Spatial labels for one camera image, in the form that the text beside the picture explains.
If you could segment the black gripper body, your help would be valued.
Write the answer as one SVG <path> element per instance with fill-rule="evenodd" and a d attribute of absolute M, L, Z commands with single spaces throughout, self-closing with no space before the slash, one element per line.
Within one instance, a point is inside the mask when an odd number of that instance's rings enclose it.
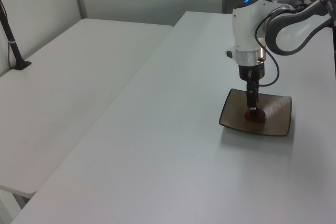
<path fill-rule="evenodd" d="M 238 66 L 239 77 L 244 81 L 256 82 L 265 76 L 265 65 L 263 63 L 255 66 Z"/>

